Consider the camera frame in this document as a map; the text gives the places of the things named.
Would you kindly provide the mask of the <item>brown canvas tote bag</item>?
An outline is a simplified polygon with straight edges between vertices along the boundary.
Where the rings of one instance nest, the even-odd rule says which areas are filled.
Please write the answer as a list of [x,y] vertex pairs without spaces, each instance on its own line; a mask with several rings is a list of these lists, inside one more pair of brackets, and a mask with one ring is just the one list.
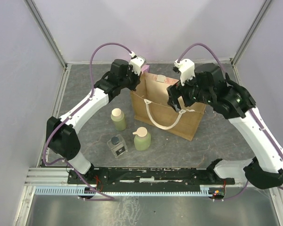
[[190,107],[185,107],[180,97],[178,101],[183,111],[177,113],[167,104],[167,88],[177,82],[177,79],[164,75],[144,72],[136,91],[130,94],[134,118],[191,141],[204,115],[206,105],[194,103]]

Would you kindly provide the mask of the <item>green bottle cap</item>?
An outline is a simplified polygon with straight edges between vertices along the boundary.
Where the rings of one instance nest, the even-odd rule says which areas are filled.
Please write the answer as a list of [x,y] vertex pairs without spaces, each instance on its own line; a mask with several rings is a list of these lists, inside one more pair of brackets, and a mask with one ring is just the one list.
[[120,108],[113,109],[110,117],[117,131],[123,131],[126,129],[125,114]]

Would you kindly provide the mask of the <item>green bottle beige pump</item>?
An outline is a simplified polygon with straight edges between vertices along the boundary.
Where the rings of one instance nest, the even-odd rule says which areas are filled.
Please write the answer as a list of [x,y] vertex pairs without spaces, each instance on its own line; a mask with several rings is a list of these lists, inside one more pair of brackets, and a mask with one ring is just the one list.
[[139,127],[134,135],[134,146],[137,151],[145,151],[151,144],[151,134],[145,127]]

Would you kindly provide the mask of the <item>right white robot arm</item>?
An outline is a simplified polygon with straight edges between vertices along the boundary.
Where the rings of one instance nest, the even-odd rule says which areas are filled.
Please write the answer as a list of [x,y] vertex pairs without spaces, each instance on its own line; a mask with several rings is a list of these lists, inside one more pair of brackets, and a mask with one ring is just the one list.
[[246,179],[259,189],[283,185],[283,148],[264,123],[249,91],[233,81],[222,66],[207,63],[195,66],[191,60],[175,62],[180,80],[167,88],[168,105],[183,113],[185,107],[203,103],[223,115],[243,136],[254,158],[243,167]]

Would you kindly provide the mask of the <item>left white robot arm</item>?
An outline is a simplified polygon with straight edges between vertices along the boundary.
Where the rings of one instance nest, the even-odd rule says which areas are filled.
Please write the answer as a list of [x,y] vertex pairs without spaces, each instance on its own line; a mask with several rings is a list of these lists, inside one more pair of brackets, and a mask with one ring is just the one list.
[[94,180],[93,164],[82,152],[78,133],[83,125],[102,107],[118,96],[122,89],[136,90],[140,83],[142,67],[146,60],[136,56],[129,62],[116,59],[111,68],[94,89],[68,113],[56,118],[50,117],[46,126],[46,148],[60,155],[77,170],[78,178],[85,184]]

